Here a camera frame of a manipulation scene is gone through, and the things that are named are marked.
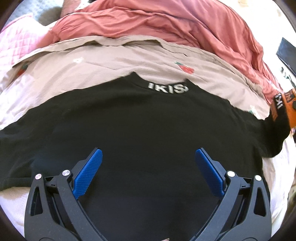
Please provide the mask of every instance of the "gray quilted fabric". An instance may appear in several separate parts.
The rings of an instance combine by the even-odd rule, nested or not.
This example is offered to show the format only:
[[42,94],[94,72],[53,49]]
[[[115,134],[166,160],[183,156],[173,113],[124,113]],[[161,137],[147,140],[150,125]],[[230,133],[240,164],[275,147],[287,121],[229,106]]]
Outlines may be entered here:
[[62,5],[63,0],[24,0],[16,8],[6,24],[24,14],[32,12],[34,19],[42,25],[48,25],[59,19]]

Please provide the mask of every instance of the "white bed sheet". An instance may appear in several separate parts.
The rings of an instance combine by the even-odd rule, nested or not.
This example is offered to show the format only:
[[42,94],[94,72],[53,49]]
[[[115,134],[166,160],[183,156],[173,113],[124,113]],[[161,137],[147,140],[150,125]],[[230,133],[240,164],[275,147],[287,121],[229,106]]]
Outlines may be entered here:
[[[85,43],[96,41],[99,44]],[[175,62],[194,69],[183,72]],[[15,75],[25,62],[32,62],[19,78]],[[167,43],[148,36],[120,39],[89,36],[68,40],[34,51],[15,68],[0,76],[8,87],[0,95],[0,129],[17,121],[30,108],[49,98],[76,88],[87,88],[137,72],[158,84],[188,78],[204,90],[228,99],[243,110],[265,118],[269,114],[261,88],[216,55],[197,48]],[[282,152],[263,159],[263,172],[271,193],[273,233],[282,222],[296,167],[296,147],[289,136]],[[0,205],[22,235],[29,188],[10,188],[0,192]]]

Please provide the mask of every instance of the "red cloth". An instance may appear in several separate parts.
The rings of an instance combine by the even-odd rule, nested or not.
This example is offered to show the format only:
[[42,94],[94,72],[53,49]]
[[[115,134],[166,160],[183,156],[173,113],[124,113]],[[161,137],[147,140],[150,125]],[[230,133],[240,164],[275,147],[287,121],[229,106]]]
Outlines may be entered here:
[[149,35],[212,52],[263,88],[267,102],[280,86],[263,48],[244,20],[217,0],[98,0],[60,19],[40,47],[99,35]]

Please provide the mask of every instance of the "blue gripper pad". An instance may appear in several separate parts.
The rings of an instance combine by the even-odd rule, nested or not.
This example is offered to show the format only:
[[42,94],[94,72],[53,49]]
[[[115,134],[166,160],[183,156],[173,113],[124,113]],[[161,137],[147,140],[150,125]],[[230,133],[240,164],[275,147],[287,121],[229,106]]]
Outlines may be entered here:
[[216,161],[213,161],[203,148],[195,152],[195,161],[211,189],[212,194],[222,198],[224,196],[224,177],[221,177],[213,166],[213,163]]
[[103,153],[97,149],[90,157],[88,162],[84,165],[80,173],[74,180],[73,194],[76,200],[85,194],[97,170],[99,169],[103,160]]

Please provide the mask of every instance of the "silver screw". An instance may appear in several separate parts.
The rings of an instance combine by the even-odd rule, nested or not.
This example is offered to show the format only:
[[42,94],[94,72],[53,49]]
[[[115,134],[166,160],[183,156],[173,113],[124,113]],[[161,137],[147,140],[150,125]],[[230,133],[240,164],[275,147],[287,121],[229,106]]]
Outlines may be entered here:
[[228,172],[227,172],[227,175],[230,176],[230,177],[234,177],[234,176],[235,176],[235,172],[233,172],[233,171],[228,171]]
[[63,174],[63,176],[68,176],[70,174],[70,171],[69,170],[64,170],[62,174]]
[[35,179],[36,179],[36,180],[39,180],[41,177],[42,177],[42,175],[39,173],[39,174],[37,174],[37,175],[35,176]]
[[256,179],[257,181],[261,181],[261,180],[262,180],[262,177],[260,177],[259,175],[256,175],[256,176],[255,176],[255,179]]

